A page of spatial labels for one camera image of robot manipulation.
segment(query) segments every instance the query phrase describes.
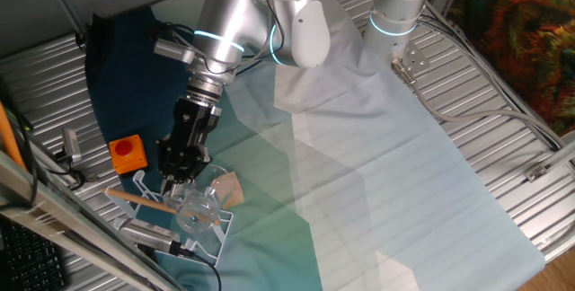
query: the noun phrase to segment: orange block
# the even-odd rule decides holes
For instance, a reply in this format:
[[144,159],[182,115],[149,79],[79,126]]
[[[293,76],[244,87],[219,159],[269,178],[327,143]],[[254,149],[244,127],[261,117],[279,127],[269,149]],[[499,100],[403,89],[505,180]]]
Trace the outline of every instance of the orange block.
[[147,167],[144,144],[139,135],[110,142],[111,163],[118,174]]

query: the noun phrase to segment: patterned blanket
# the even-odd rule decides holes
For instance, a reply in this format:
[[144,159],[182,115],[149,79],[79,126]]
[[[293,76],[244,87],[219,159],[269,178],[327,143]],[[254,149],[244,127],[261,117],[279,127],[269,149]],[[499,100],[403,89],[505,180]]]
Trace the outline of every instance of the patterned blanket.
[[448,19],[557,134],[575,129],[575,0],[456,0]]

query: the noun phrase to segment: robotic arm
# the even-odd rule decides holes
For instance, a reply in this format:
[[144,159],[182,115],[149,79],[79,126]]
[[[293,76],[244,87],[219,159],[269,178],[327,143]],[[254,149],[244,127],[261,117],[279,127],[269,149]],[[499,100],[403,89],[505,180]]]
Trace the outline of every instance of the robotic arm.
[[407,57],[411,31],[424,4],[425,0],[374,0],[364,41],[386,65]]
[[316,67],[329,47],[319,0],[206,0],[190,46],[158,40],[155,52],[184,61],[191,73],[172,133],[157,141],[161,192],[175,194],[212,161],[205,142],[221,113],[216,105],[248,49],[251,61]]

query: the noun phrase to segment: keyboard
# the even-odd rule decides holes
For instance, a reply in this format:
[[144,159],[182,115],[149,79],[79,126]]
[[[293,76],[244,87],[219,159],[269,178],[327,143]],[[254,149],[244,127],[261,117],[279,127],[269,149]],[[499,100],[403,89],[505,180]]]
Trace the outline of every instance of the keyboard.
[[14,221],[0,218],[0,230],[4,243],[0,251],[4,285],[0,289],[58,291],[66,288],[67,276],[59,247]]

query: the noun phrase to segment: wooden skewer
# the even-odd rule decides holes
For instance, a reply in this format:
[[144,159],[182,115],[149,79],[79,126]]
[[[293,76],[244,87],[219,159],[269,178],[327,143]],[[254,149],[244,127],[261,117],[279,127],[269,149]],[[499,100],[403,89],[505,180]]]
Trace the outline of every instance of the wooden skewer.
[[[102,193],[108,194],[108,196],[123,198],[126,201],[135,202],[135,203],[138,203],[142,206],[162,210],[162,211],[165,211],[165,212],[170,213],[170,214],[177,214],[178,213],[178,211],[176,209],[167,207],[162,202],[153,201],[153,200],[150,200],[148,198],[142,198],[140,196],[133,195],[131,193],[127,193],[126,191],[116,190],[116,189],[112,189],[112,188],[110,188],[110,189],[102,188]],[[188,216],[188,217],[195,216],[197,219],[199,219],[199,221],[204,222],[204,223],[211,223],[212,222],[210,217],[205,216],[205,215],[195,214],[195,213],[192,213],[190,211],[184,213],[184,215]],[[219,225],[219,219],[214,223],[214,225]]]

